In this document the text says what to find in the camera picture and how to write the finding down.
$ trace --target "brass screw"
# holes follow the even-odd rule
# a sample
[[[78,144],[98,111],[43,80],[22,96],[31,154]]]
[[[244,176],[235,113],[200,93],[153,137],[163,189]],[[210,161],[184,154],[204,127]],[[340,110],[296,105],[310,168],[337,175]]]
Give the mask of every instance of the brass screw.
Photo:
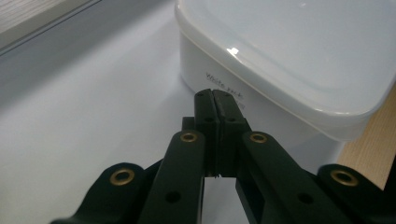
[[[255,143],[265,143],[267,141],[267,137],[262,133],[253,133],[250,135],[250,140]]]
[[[110,177],[110,183],[115,186],[129,184],[134,180],[134,171],[127,168],[121,168],[113,173]]]
[[[183,142],[195,142],[198,139],[198,135],[195,133],[183,133],[180,139]]]
[[[343,171],[343,170],[333,170],[330,172],[332,179],[337,181],[338,183],[349,186],[349,187],[356,187],[359,185],[359,180],[350,172]]]

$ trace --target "white plastic box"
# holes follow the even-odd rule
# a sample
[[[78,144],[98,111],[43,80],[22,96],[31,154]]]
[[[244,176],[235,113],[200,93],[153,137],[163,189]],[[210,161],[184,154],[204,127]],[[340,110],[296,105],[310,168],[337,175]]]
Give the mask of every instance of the white plastic box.
[[[176,16],[186,83],[230,92],[261,131],[353,140],[395,80],[395,1],[177,0]]]

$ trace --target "black mechanical linkage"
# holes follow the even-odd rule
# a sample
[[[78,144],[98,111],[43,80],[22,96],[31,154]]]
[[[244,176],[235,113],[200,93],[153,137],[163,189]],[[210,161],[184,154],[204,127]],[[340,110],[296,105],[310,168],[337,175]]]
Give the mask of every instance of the black mechanical linkage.
[[[396,224],[395,165],[385,190],[345,166],[303,170],[269,134],[252,132],[224,91],[195,95],[163,160],[106,169],[77,212],[52,224],[201,223],[205,177],[236,177],[251,224]]]

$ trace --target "hole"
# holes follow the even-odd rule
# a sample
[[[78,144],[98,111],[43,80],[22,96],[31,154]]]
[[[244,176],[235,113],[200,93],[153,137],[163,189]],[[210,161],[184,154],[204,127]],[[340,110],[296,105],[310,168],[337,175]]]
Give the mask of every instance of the hole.
[[[183,142],[194,142],[196,141],[198,136],[195,133],[183,133],[180,136],[181,141]]]
[[[180,199],[181,195],[177,191],[171,191],[165,195],[165,200],[169,203],[177,203]]]
[[[312,198],[312,196],[307,193],[299,193],[297,195],[297,197],[300,200],[300,202],[305,203],[305,204],[311,204],[314,202],[314,199]]]
[[[250,136],[250,140],[255,143],[264,143],[267,141],[267,137],[262,133],[254,133]]]
[[[110,183],[114,186],[126,185],[132,180],[134,180],[134,171],[127,168],[117,170],[110,177]]]
[[[208,123],[211,123],[211,122],[213,122],[213,121],[215,121],[215,120],[212,119],[212,118],[206,118],[205,121],[208,122]]]
[[[330,172],[332,179],[337,181],[338,183],[348,186],[355,187],[359,185],[359,180],[350,172],[343,170],[333,170]]]

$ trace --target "container lid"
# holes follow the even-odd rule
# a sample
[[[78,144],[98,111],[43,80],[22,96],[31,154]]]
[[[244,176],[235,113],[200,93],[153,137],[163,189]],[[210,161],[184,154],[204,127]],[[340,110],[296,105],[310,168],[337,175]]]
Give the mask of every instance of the container lid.
[[[336,140],[395,81],[395,1],[178,0],[180,30],[251,88]]]

